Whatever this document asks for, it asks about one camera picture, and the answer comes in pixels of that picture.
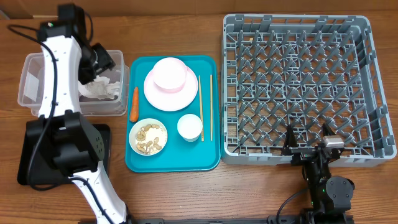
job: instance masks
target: gray dish rack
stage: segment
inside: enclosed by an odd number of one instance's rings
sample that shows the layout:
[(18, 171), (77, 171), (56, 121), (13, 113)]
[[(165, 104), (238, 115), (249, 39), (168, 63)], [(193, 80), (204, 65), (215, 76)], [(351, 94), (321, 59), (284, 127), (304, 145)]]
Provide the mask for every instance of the gray dish rack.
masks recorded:
[(395, 157), (371, 26), (363, 16), (229, 14), (223, 26), (222, 159), (276, 165), (287, 125), (314, 147), (327, 123), (346, 144), (339, 167)]

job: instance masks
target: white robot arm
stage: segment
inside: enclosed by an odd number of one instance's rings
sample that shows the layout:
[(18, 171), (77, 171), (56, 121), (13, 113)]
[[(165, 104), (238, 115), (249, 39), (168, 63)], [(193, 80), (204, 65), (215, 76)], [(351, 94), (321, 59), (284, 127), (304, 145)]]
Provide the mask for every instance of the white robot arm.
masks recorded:
[[(82, 116), (78, 96), (78, 82), (93, 81), (115, 66), (113, 60), (100, 44), (90, 46), (85, 13), (74, 4), (59, 6), (58, 20), (41, 23), (37, 38), (43, 43), (45, 59), (44, 95), (39, 119), (27, 123), (28, 140), (37, 142), (30, 163), (39, 152), (52, 169), (73, 182), (93, 209), (97, 223), (132, 223), (105, 172), (103, 139)], [(27, 173), (27, 183), (33, 186), (30, 166)]]

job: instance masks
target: carrot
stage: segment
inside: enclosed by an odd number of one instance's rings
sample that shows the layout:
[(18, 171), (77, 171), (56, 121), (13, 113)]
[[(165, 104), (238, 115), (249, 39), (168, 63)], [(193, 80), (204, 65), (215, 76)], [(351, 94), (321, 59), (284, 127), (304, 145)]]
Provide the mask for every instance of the carrot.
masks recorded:
[(134, 89), (134, 94), (132, 96), (132, 105), (130, 111), (130, 121), (136, 122), (139, 116), (139, 94), (138, 87)]

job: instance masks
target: wooden chopstick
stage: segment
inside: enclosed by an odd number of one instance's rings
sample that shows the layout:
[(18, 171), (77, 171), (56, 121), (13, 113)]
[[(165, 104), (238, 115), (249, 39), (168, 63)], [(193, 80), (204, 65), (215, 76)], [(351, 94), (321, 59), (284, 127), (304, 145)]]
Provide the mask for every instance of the wooden chopstick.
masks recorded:
[(210, 75), (210, 141), (213, 140), (213, 75)]
[(203, 125), (203, 107), (201, 103), (201, 84), (200, 84), (200, 75), (199, 75), (199, 102), (200, 102), (200, 119), (201, 119), (201, 124), (202, 124), (202, 129), (201, 129), (201, 141), (205, 141), (205, 125)]

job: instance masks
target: white bowl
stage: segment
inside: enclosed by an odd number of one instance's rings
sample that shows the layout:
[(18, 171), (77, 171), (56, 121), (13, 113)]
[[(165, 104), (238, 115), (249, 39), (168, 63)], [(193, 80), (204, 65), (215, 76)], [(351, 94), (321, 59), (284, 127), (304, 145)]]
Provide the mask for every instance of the white bowl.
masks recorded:
[(166, 127), (163, 125), (162, 122), (156, 120), (156, 119), (152, 119), (152, 118), (147, 118), (147, 119), (142, 119), (140, 121), (138, 121), (130, 130), (130, 134), (129, 134), (129, 143), (130, 146), (132, 148), (132, 150), (134, 150), (136, 153), (143, 155), (143, 156), (153, 156), (158, 154), (160, 151), (162, 151), (164, 149), (165, 145), (163, 146), (163, 148), (161, 150), (159, 150), (158, 152), (156, 152), (155, 154), (151, 154), (151, 155), (145, 155), (143, 154), (140, 150), (137, 149), (136, 146), (136, 135), (138, 133), (138, 131), (141, 130), (142, 127), (147, 126), (148, 124), (157, 124), (159, 125), (165, 132), (166, 132), (166, 143), (167, 143), (167, 129)]
[(180, 59), (173, 57), (159, 60), (152, 69), (156, 85), (171, 93), (182, 89), (187, 72), (187, 66)]
[(188, 142), (196, 141), (201, 135), (203, 124), (201, 119), (194, 114), (182, 116), (177, 123), (177, 130)]

